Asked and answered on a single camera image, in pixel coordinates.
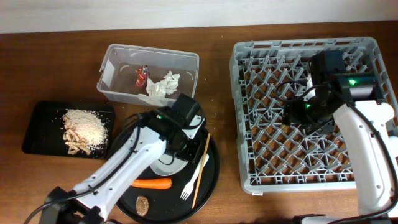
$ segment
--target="white wall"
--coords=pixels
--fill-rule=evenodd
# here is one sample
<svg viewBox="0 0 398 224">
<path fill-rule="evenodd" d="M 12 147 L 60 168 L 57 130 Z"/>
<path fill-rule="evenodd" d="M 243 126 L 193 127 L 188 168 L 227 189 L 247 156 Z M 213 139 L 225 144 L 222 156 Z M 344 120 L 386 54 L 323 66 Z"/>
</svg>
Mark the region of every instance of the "white wall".
<svg viewBox="0 0 398 224">
<path fill-rule="evenodd" d="M 0 33 L 398 19 L 398 0 L 0 0 Z"/>
</svg>

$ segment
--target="plastic bin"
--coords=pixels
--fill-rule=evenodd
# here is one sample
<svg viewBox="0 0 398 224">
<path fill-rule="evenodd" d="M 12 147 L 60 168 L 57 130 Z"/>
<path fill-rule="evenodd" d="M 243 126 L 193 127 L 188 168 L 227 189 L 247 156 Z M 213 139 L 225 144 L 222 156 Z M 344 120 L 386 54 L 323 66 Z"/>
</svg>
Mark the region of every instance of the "plastic bin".
<svg viewBox="0 0 398 224">
<path fill-rule="evenodd" d="M 154 83 L 172 71 L 180 74 L 177 91 L 166 98 L 149 97 L 145 88 L 135 86 L 136 69 L 148 65 Z M 98 91 L 111 101 L 136 105 L 171 106 L 180 93 L 193 97 L 198 80 L 199 56 L 195 53 L 112 44 L 101 65 Z"/>
<path fill-rule="evenodd" d="M 276 40 L 235 44 L 229 70 L 238 125 L 241 186 L 249 194 L 355 188 L 344 139 L 333 134 L 306 135 L 282 124 L 283 105 L 275 86 L 307 78 L 309 58 L 340 50 L 347 72 L 375 71 L 383 95 L 397 114 L 397 101 L 377 42 L 370 37 Z M 282 95 L 300 95 L 304 86 L 287 85 Z M 396 117 L 386 123 L 396 133 Z"/>
</svg>

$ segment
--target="chopstick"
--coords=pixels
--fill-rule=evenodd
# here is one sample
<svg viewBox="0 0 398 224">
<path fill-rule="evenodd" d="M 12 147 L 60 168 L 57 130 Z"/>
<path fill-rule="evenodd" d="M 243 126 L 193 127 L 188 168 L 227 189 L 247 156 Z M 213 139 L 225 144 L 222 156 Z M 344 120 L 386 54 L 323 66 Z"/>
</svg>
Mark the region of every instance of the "chopstick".
<svg viewBox="0 0 398 224">
<path fill-rule="evenodd" d="M 210 142 L 210 133 L 207 135 L 207 141 L 206 141 L 206 147 L 205 147 L 205 152 L 203 153 L 202 160 L 201 160 L 201 165 L 200 165 L 200 170 L 199 170 L 199 177 L 198 177 L 198 182 L 197 182 L 197 187 L 195 189 L 195 196 L 193 196 L 193 203 L 192 203 L 192 209 L 195 207 L 195 202 L 197 201 L 197 196 L 198 196 L 198 190 L 199 190 L 199 185 L 200 185 L 200 179 L 201 179 L 201 173 L 203 171 L 203 166 L 205 165 L 205 157 L 207 154 L 207 148 L 209 146 Z"/>
</svg>

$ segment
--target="white plastic fork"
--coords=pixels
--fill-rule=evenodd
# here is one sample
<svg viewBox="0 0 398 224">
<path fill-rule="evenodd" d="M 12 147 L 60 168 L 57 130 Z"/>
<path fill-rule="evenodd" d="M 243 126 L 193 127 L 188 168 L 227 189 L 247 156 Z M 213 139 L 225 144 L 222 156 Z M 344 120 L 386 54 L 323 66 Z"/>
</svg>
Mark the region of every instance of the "white plastic fork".
<svg viewBox="0 0 398 224">
<path fill-rule="evenodd" d="M 181 197 L 180 197 L 182 200 L 186 200 L 189 197 L 189 195 L 191 195 L 191 193 L 193 191 L 193 183 L 195 183 L 195 180 L 198 178 L 199 169 L 201 166 L 202 159 L 203 159 L 203 156 L 200 158 L 200 161 L 197 165 L 197 168 L 195 169 L 195 172 L 192 175 L 191 180 L 185 185 L 184 189 L 182 190 Z M 203 165 L 203 167 L 206 165 L 207 160 L 209 160 L 208 154 L 206 154 L 205 164 Z"/>
</svg>

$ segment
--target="black tray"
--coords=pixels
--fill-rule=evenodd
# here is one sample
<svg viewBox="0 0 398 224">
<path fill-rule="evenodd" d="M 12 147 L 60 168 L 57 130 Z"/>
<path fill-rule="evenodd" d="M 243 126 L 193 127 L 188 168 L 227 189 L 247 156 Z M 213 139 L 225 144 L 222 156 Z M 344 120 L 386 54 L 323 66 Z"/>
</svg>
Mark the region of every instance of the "black tray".
<svg viewBox="0 0 398 224">
<path fill-rule="evenodd" d="M 101 119 L 105 124 L 105 128 L 108 130 L 108 142 L 110 142 L 110 136 L 112 135 L 115 120 L 115 112 L 112 106 L 94 103 L 40 101 L 36 104 L 33 110 L 24 143 L 22 145 L 22 151 L 28 154 L 51 156 L 82 157 L 91 159 L 105 158 L 109 144 L 100 145 L 98 150 L 93 150 L 88 156 L 83 151 L 79 151 L 75 155 L 68 154 L 69 147 L 65 145 L 65 141 L 62 139 L 65 132 L 62 116 L 67 112 L 67 109 L 98 112 L 99 119 Z"/>
<path fill-rule="evenodd" d="M 204 145 L 207 138 L 207 131 L 203 130 L 202 143 L 199 150 L 203 155 Z M 216 144 L 211 138 L 208 152 L 209 160 L 203 168 L 200 181 L 198 197 L 195 208 L 192 209 L 193 196 L 195 194 L 196 182 L 194 190 L 186 201 L 180 199 L 185 184 L 191 179 L 197 164 L 188 163 L 180 172 L 168 176 L 172 179 L 172 187 L 167 190 L 141 189 L 129 187 L 119 201 L 116 203 L 118 208 L 127 216 L 139 223 L 178 223 L 191 217 L 199 211 L 209 200 L 212 195 L 220 173 L 220 158 Z M 161 178 L 148 167 L 139 179 L 156 179 Z M 138 196 L 145 196 L 149 201 L 149 210 L 143 217 L 136 213 L 136 200 Z"/>
</svg>

